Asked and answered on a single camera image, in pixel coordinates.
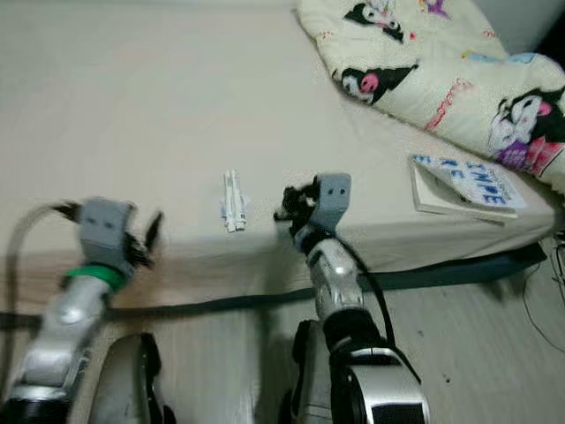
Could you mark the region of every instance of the cartoon character print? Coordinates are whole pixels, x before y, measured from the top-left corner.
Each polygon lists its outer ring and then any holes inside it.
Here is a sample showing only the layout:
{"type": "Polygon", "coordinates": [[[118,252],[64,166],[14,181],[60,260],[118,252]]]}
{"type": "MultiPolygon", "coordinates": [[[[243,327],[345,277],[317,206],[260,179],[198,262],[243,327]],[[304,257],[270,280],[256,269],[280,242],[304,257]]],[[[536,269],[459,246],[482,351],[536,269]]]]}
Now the cartoon character print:
{"type": "Polygon", "coordinates": [[[367,0],[356,4],[344,18],[364,27],[377,26],[389,37],[404,43],[403,30],[392,13],[394,7],[394,0],[367,0]]]}
{"type": "Polygon", "coordinates": [[[394,90],[412,70],[417,68],[417,64],[405,68],[368,69],[366,72],[347,68],[342,72],[339,81],[349,95],[372,105],[379,101],[387,91],[394,90]]]}
{"type": "Polygon", "coordinates": [[[445,0],[418,0],[418,4],[422,8],[422,11],[434,13],[445,19],[451,19],[449,15],[443,10],[444,1],[445,0]]]}
{"type": "Polygon", "coordinates": [[[511,169],[541,176],[565,147],[565,117],[557,104],[564,91],[535,88],[512,101],[503,99],[491,123],[492,157],[511,169]]]}

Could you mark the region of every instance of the bed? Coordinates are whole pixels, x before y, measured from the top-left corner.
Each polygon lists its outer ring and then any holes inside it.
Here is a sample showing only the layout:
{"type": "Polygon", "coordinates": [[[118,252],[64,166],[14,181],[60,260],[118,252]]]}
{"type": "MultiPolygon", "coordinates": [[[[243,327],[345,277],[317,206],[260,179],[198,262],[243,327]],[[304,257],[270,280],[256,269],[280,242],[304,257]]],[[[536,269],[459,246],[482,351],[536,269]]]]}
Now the bed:
{"type": "MultiPolygon", "coordinates": [[[[166,215],[157,266],[117,307],[308,287],[272,214],[285,186],[323,171],[351,174],[339,231],[375,272],[503,252],[565,224],[562,199],[514,173],[529,206],[512,223],[416,211],[410,154],[478,158],[342,94],[287,3],[0,3],[0,57],[3,250],[44,201],[132,201],[137,228],[166,215]],[[232,234],[220,213],[228,169],[249,200],[247,229],[232,234]]],[[[21,313],[40,311],[79,261],[75,230],[50,218],[31,232],[21,313]]]]}

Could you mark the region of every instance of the book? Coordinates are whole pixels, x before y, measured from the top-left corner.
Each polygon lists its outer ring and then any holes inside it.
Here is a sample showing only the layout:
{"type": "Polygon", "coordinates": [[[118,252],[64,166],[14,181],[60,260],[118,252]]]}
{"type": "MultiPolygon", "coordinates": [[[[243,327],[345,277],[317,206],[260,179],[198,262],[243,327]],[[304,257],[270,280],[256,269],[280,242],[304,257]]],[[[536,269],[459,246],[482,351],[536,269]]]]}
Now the book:
{"type": "Polygon", "coordinates": [[[414,155],[411,179],[416,210],[510,222],[527,205],[506,175],[490,163],[414,155]]]}

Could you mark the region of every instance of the cartoon print pillowcase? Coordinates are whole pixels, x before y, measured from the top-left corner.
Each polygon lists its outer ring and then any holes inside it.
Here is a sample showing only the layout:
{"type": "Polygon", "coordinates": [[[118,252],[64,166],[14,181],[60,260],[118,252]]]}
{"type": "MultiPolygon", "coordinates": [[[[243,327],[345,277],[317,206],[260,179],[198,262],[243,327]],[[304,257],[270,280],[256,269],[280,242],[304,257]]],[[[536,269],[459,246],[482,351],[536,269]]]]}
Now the cartoon print pillowcase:
{"type": "Polygon", "coordinates": [[[565,193],[565,74],[509,57],[471,0],[298,0],[298,16],[349,95],[565,193]]]}

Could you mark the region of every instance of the green ring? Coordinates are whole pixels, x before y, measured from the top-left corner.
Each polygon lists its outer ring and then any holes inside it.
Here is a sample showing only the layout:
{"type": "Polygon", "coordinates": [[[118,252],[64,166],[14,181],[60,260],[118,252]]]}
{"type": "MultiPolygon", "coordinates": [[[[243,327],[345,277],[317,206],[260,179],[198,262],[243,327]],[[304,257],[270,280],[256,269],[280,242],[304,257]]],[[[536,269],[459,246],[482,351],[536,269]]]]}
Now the green ring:
{"type": "Polygon", "coordinates": [[[125,287],[127,280],[119,272],[102,265],[85,265],[84,267],[71,269],[66,276],[93,276],[104,281],[114,292],[125,287]]]}

